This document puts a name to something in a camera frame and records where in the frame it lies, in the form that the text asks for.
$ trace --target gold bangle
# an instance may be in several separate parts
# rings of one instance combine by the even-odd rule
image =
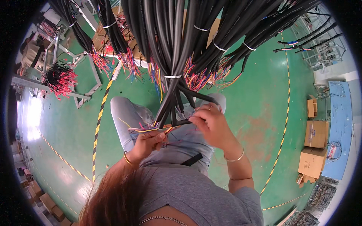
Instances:
[[[126,152],[123,152],[123,157],[125,158],[126,162],[128,162],[128,164],[130,164],[131,166],[133,166],[132,163],[128,160],[128,158],[127,158],[127,156],[126,156]]]
[[[239,161],[239,160],[244,156],[244,153],[245,153],[245,149],[243,149],[243,153],[241,154],[241,156],[240,156],[238,159],[228,160],[227,158],[225,158],[225,155],[224,155],[224,159],[225,159],[227,162],[236,162],[236,161]]]

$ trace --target blue workbench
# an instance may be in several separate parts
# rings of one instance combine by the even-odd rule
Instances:
[[[331,95],[331,128],[327,156],[331,148],[334,156],[327,157],[322,176],[341,180],[347,165],[352,137],[352,104],[348,82],[329,82]]]

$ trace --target green epoxy floor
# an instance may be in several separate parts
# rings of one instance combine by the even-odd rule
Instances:
[[[84,21],[78,21],[92,37],[90,27],[83,26]],[[290,30],[284,31],[283,36],[285,40],[295,39]],[[280,48],[277,40],[281,40],[280,34],[251,54],[245,72],[233,85],[224,90],[214,87],[202,91],[220,92],[226,96],[225,116],[252,163],[255,189],[258,192],[264,187],[275,162],[286,120],[287,62],[285,52],[272,52]],[[74,39],[70,40],[70,50],[76,54],[82,52]],[[308,94],[316,94],[313,72],[300,54],[288,52],[287,57],[290,70],[289,119],[278,163],[261,196],[261,207],[268,208],[307,192],[309,194],[281,207],[263,211],[265,225],[273,225],[294,206],[298,206],[299,210],[303,209],[314,186],[305,184],[303,188],[299,188],[295,183],[307,121],[306,99]],[[59,58],[71,60],[66,54]],[[241,63],[238,63],[228,75],[230,80],[240,72],[240,68]],[[76,87],[78,92],[86,92],[96,84],[87,59],[77,66],[75,72],[79,75],[79,85]],[[77,220],[92,183],[55,155],[40,133],[62,158],[91,179],[94,133],[108,83],[107,75],[99,74],[103,85],[80,109],[76,108],[73,98],[62,97],[59,101],[53,94],[42,100],[32,98],[28,88],[25,89],[18,108],[20,135],[25,145],[29,146],[29,157],[33,158],[32,173],[42,189],[49,193],[73,221]],[[96,182],[107,171],[106,165],[112,166],[122,157],[122,147],[110,114],[109,103],[112,97],[127,97],[134,103],[148,107],[154,114],[159,108],[159,98],[147,74],[144,75],[144,83],[131,82],[125,80],[126,77],[121,71],[113,82],[105,103],[98,135]],[[227,166],[221,150],[214,153],[209,176],[216,185],[227,189]]]

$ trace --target jeans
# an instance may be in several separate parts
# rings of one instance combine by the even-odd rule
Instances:
[[[213,97],[221,106],[223,113],[226,111],[226,98],[219,93],[212,93]],[[200,100],[196,102],[196,107],[200,107],[209,102]],[[119,140],[125,152],[129,152],[134,147],[137,139],[136,132],[129,132],[128,128],[145,127],[148,122],[154,121],[153,115],[146,107],[132,103],[125,97],[114,97],[111,100],[111,114],[116,127]],[[194,109],[189,103],[184,105],[184,115],[188,118],[194,113]],[[181,164],[189,158],[201,153],[203,158],[191,167],[207,176],[207,169],[210,164],[214,147],[210,146],[204,139],[202,133],[197,130],[194,124],[182,125],[168,133],[168,143],[159,151],[153,151],[147,158],[143,159],[140,167],[146,167],[159,163]]]

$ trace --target necklace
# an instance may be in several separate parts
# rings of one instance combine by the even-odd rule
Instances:
[[[172,221],[174,221],[174,222],[177,222],[177,223],[181,224],[182,226],[187,226],[184,222],[179,221],[178,219],[175,219],[175,218],[172,218],[172,217],[163,217],[163,216],[148,217],[148,218],[144,219],[143,221],[141,221],[141,222],[139,223],[139,225],[143,224],[143,223],[146,222],[146,221],[153,220],[153,219],[167,219],[167,220],[172,220]]]

